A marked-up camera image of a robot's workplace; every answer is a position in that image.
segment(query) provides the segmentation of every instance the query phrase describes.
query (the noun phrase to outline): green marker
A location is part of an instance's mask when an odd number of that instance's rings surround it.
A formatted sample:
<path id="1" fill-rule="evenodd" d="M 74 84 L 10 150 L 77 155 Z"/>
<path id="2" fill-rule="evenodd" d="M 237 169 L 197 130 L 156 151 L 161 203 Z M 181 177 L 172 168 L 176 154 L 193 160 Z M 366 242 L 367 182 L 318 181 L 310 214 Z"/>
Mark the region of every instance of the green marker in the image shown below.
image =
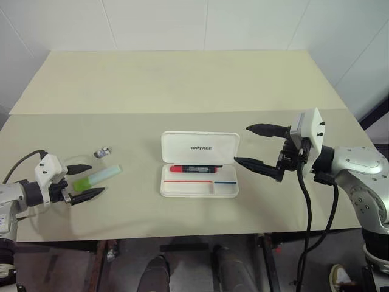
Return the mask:
<path id="1" fill-rule="evenodd" d="M 86 178 L 73 182 L 73 189 L 76 192 L 83 192 L 84 190 L 90 189 L 95 184 L 98 184 L 100 181 L 117 175 L 120 172 L 122 172 L 122 170 L 119 165 L 107 167 L 106 169 L 94 173 L 93 175 L 89 175 Z"/>

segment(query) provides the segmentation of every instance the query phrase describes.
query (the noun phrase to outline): blue line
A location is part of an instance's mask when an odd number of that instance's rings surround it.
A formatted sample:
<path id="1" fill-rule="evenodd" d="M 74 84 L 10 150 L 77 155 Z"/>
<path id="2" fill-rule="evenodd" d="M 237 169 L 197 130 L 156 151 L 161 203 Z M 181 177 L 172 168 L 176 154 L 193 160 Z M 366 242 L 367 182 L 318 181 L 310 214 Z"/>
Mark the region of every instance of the blue line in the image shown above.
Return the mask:
<path id="1" fill-rule="evenodd" d="M 214 184 L 236 184 L 236 181 L 214 181 Z"/>

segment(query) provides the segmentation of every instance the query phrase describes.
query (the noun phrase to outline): unitree logo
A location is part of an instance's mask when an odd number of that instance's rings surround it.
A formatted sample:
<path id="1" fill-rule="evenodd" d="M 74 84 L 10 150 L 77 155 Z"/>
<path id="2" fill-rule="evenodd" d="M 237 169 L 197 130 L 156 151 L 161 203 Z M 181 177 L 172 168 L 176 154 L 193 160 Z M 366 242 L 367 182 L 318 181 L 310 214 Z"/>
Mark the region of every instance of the unitree logo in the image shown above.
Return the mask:
<path id="1" fill-rule="evenodd" d="M 212 147 L 192 146 L 190 150 L 212 150 Z"/>

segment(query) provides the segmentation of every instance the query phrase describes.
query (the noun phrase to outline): red marker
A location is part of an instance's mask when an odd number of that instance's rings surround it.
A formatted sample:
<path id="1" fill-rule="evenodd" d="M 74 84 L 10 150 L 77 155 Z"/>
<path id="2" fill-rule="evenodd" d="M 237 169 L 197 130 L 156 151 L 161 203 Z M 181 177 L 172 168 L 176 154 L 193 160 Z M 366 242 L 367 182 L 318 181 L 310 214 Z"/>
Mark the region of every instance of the red marker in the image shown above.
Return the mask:
<path id="1" fill-rule="evenodd" d="M 172 165 L 171 172 L 196 172 L 196 173 L 215 173 L 218 171 L 217 166 L 209 165 Z"/>

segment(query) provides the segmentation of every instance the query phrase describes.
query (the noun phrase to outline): floor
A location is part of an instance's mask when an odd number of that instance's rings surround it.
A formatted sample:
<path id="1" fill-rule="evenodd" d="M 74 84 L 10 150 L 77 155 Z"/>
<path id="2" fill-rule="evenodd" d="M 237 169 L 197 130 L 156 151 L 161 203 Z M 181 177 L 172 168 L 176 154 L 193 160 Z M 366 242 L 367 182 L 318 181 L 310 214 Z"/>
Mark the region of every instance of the floor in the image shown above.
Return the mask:
<path id="1" fill-rule="evenodd" d="M 253 237 L 243 234 L 120 240 L 120 256 L 112 263 L 105 263 L 99 292 L 135 292 L 148 261 L 161 253 L 171 266 L 171 292 L 220 291 L 210 257 L 217 244 L 235 251 L 259 283 L 260 291 L 270 291 L 262 252 L 260 249 L 252 252 Z M 332 263 L 341 263 L 353 280 L 361 281 L 360 269 L 365 264 L 362 245 L 360 229 L 328 235 L 309 255 L 303 291 L 328 292 Z M 280 245 L 274 251 L 282 292 L 295 290 L 290 283 L 295 279 L 301 249 L 302 242 L 298 241 Z M 84 251 L 20 244 L 15 255 L 17 280 L 28 292 L 85 292 L 93 259 L 93 254 Z"/>

